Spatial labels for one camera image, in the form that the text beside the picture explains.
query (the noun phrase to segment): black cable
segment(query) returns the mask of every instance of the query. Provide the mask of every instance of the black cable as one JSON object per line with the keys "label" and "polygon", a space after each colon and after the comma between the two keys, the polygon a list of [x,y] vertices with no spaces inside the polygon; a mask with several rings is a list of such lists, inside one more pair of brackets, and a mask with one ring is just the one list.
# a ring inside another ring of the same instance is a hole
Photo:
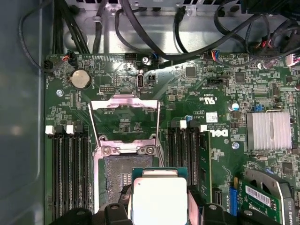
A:
{"label": "black cable", "polygon": [[[133,10],[133,13],[136,13],[136,12],[143,12],[145,11],[147,8],[138,8],[138,9],[135,9]],[[116,35],[118,37],[118,39],[120,40],[120,42],[122,42],[123,45],[125,45],[126,47],[132,49],[133,51],[135,52],[138,52],[138,53],[146,53],[146,51],[143,51],[141,49],[138,49],[137,47],[134,47],[132,46],[130,43],[128,43],[124,37],[121,35],[120,33],[120,30],[119,30],[119,25],[120,25],[120,14],[123,13],[124,10],[123,9],[119,9],[117,12],[116,12],[116,15],[115,15],[115,20],[114,20],[114,28],[115,28],[115,31],[116,31]]]}
{"label": "black cable", "polygon": [[[226,5],[226,4],[230,3],[230,2],[233,2],[233,1],[236,1],[236,0],[226,0],[226,1],[222,2],[221,5],[219,6],[219,8],[220,8],[219,10],[221,10],[221,8],[222,8],[224,5]],[[227,35],[227,34],[230,33],[230,31],[229,31],[228,29],[226,29],[226,28],[221,24],[221,22],[220,22],[220,20],[219,20],[219,17],[218,17],[218,12],[219,12],[219,10],[217,10],[217,11],[215,12],[215,14],[214,14],[214,24],[215,24],[217,30],[218,30],[221,34]],[[235,39],[236,41],[240,42],[240,43],[243,45],[243,47],[246,49],[245,39],[242,38],[240,35],[234,34],[234,35],[232,35],[231,38],[233,38],[233,39]]]}
{"label": "black cable", "polygon": [[96,13],[96,16],[100,17],[100,21],[96,23],[96,29],[95,29],[95,40],[93,44],[93,54],[99,53],[99,48],[100,48],[100,42],[101,42],[101,35],[102,35],[102,15],[105,10],[105,6],[108,3],[108,0],[102,0],[98,11]]}
{"label": "black cable", "polygon": [[22,49],[24,51],[25,56],[30,60],[30,62],[32,63],[32,65],[34,65],[36,68],[40,69],[41,71],[43,71],[45,73],[53,73],[54,71],[56,71],[57,69],[59,69],[61,67],[61,65],[64,63],[64,61],[59,62],[52,69],[45,69],[45,68],[41,67],[40,65],[38,65],[35,62],[35,60],[33,59],[33,57],[31,56],[31,54],[29,53],[28,48],[26,46],[25,39],[24,39],[24,34],[23,34],[23,25],[24,25],[24,21],[30,15],[32,15],[35,12],[38,12],[40,9],[46,7],[51,2],[52,2],[52,0],[45,0],[45,1],[43,1],[39,6],[35,7],[31,11],[29,11],[26,15],[22,16],[21,19],[20,19],[20,21],[19,21],[19,25],[18,25],[18,36],[19,36],[21,47],[22,47]]}
{"label": "black cable", "polygon": [[79,29],[75,19],[73,18],[69,7],[65,0],[56,0],[59,3],[61,14],[70,30],[74,43],[77,47],[77,50],[80,51],[79,53],[89,54],[89,48],[87,47],[84,36]]}
{"label": "black cable", "polygon": [[253,15],[252,17],[250,17],[249,19],[247,19],[246,21],[244,21],[242,24],[240,24],[239,26],[237,26],[235,29],[232,30],[232,32],[224,37],[222,37],[221,39],[219,39],[218,41],[215,41],[214,43],[190,52],[190,53],[185,53],[185,54],[180,54],[180,55],[170,55],[170,54],[165,54],[153,41],[152,39],[147,35],[147,33],[145,32],[145,30],[142,28],[141,24],[138,22],[136,16],[134,15],[134,13],[132,12],[130,3],[128,2],[128,0],[121,0],[121,5],[123,7],[124,12],[126,13],[131,25],[133,26],[133,28],[135,29],[135,31],[137,32],[137,34],[140,36],[140,38],[158,55],[160,55],[162,58],[166,59],[166,60],[173,60],[173,61],[185,61],[185,60],[190,60],[193,59],[195,56],[199,55],[199,54],[203,54],[204,52],[210,50],[210,49],[214,49],[216,47],[218,47],[219,45],[221,45],[222,43],[224,43],[226,40],[228,40],[232,35],[234,35],[236,32],[242,30],[244,27],[246,27],[247,25],[249,25],[250,23],[252,23],[253,21],[257,20],[258,18],[261,17],[261,15]]}
{"label": "black cable", "polygon": [[185,15],[185,13],[186,13],[186,7],[185,6],[180,7],[177,10],[177,13],[176,13],[175,18],[174,18],[174,34],[175,34],[175,39],[176,39],[176,42],[177,42],[179,48],[182,50],[182,52],[188,53],[186,48],[183,46],[183,43],[182,43],[181,38],[179,36],[179,25],[180,25],[181,21],[183,20],[183,17]]}

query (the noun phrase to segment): screw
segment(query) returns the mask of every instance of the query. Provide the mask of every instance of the screw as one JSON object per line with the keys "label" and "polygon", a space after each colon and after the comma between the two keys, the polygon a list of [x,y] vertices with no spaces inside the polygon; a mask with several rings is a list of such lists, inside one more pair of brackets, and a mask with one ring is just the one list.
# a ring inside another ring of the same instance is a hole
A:
{"label": "screw", "polygon": [[109,147],[105,147],[102,150],[103,155],[108,156],[111,154],[111,149]]}
{"label": "screw", "polygon": [[187,11],[186,11],[186,15],[187,16],[190,16],[193,14],[193,11],[189,8]]}
{"label": "screw", "polygon": [[149,62],[149,58],[148,57],[143,57],[142,62],[143,62],[143,64],[147,64]]}
{"label": "screw", "polygon": [[232,143],[232,149],[239,149],[239,147],[240,147],[239,143],[237,143],[237,142]]}
{"label": "screw", "polygon": [[79,211],[79,212],[76,213],[76,215],[78,215],[78,216],[83,215],[83,214],[85,214],[84,211]]}
{"label": "screw", "polygon": [[249,210],[245,210],[244,214],[247,216],[253,216],[253,212],[249,211]]}
{"label": "screw", "polygon": [[112,9],[111,9],[111,14],[112,14],[112,15],[115,15],[115,14],[116,14],[116,9],[115,9],[115,8],[112,8]]}
{"label": "screw", "polygon": [[64,91],[58,89],[58,90],[56,91],[56,95],[57,95],[58,97],[62,97],[62,96],[64,95]]}
{"label": "screw", "polygon": [[146,153],[152,155],[154,153],[154,149],[152,147],[149,147],[146,149]]}
{"label": "screw", "polygon": [[210,208],[211,210],[216,210],[216,209],[217,209],[217,206],[215,206],[215,205],[209,205],[209,208]]}
{"label": "screw", "polygon": [[112,206],[111,206],[111,209],[112,209],[112,210],[116,210],[116,209],[118,209],[118,208],[119,208],[118,205],[112,205]]}

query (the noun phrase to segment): capacitor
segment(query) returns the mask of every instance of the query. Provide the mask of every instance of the capacitor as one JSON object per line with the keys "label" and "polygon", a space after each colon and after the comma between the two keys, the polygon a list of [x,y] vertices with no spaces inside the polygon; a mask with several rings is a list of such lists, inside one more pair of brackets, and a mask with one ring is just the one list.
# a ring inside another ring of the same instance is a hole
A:
{"label": "capacitor", "polygon": [[70,82],[77,89],[84,90],[87,89],[91,84],[91,76],[87,71],[79,69],[73,72],[70,76]]}
{"label": "capacitor", "polygon": [[300,90],[300,83],[295,85],[295,90],[299,91]]}
{"label": "capacitor", "polygon": [[187,122],[190,122],[191,120],[193,120],[193,117],[190,115],[186,115],[184,118],[186,119]]}
{"label": "capacitor", "polygon": [[240,109],[240,105],[238,103],[231,103],[228,106],[229,111],[234,112],[234,111],[238,111]]}
{"label": "capacitor", "polygon": [[276,60],[270,60],[269,62],[265,62],[263,64],[263,68],[270,69],[275,65],[275,63],[276,63]]}
{"label": "capacitor", "polygon": [[239,147],[240,147],[239,143],[237,143],[237,142],[232,143],[232,149],[236,150],[236,149],[239,149]]}

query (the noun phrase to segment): aluminum heatsink fins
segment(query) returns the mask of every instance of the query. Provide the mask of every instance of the aluminum heatsink fins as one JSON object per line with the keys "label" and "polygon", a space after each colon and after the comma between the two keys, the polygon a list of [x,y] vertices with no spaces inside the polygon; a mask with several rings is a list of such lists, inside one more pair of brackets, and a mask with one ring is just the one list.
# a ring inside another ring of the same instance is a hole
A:
{"label": "aluminum heatsink fins", "polygon": [[247,113],[249,150],[292,148],[289,112]]}

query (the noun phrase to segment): metal bracket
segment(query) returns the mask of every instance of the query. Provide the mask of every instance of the metal bracket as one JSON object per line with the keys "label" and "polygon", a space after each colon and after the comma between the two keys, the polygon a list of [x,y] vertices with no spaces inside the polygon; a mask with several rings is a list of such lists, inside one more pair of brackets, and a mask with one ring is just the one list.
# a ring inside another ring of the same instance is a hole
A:
{"label": "metal bracket", "polygon": [[[134,140],[132,143],[124,143],[121,140],[108,140],[104,135],[99,136],[93,111],[97,109],[118,108],[122,105],[128,105],[133,108],[157,109],[156,133],[151,135],[149,139]],[[120,154],[136,153],[138,155],[157,155],[160,159],[160,165],[165,165],[161,152],[161,144],[158,138],[160,115],[160,102],[158,100],[140,100],[134,95],[114,95],[108,101],[91,101],[88,107],[97,144],[94,152],[94,210],[96,213],[99,210],[99,159],[110,155],[117,156]]]}

